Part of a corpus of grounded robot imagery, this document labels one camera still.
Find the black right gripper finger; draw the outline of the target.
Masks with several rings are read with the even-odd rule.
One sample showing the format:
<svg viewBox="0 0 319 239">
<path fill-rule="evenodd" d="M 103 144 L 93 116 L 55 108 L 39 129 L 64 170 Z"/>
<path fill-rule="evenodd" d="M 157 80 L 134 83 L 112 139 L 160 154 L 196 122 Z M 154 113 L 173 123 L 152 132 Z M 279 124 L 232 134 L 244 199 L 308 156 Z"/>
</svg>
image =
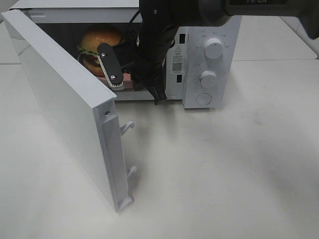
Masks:
<svg viewBox="0 0 319 239">
<path fill-rule="evenodd" d="M 162 74 L 150 78 L 133 75 L 133 89 L 134 91 L 146 89 L 153 96 L 155 105 L 166 100 Z"/>
</svg>

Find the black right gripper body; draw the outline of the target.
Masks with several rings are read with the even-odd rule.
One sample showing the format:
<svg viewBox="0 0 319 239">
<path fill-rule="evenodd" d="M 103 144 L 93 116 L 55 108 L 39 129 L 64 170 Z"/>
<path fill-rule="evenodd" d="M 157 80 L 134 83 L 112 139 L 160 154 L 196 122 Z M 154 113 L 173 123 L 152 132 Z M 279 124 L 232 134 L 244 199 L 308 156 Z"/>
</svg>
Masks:
<svg viewBox="0 0 319 239">
<path fill-rule="evenodd" d="M 179 26 L 171 17 L 143 17 L 138 33 L 122 33 L 117 59 L 124 72 L 138 82 L 162 82 L 162 64 Z"/>
</svg>

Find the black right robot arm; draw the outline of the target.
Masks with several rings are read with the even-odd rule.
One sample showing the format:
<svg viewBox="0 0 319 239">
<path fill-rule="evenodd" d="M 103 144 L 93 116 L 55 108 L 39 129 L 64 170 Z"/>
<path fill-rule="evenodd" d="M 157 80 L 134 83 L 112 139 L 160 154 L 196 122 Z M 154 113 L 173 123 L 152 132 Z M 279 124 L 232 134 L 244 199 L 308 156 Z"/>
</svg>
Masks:
<svg viewBox="0 0 319 239">
<path fill-rule="evenodd" d="M 236 15 L 293 16 L 309 38 L 319 36 L 317 0 L 141 0 L 138 15 L 142 25 L 128 48 L 124 72 L 134 90 L 146 89 L 156 104 L 166 99 L 162 63 L 180 27 L 220 27 Z"/>
</svg>

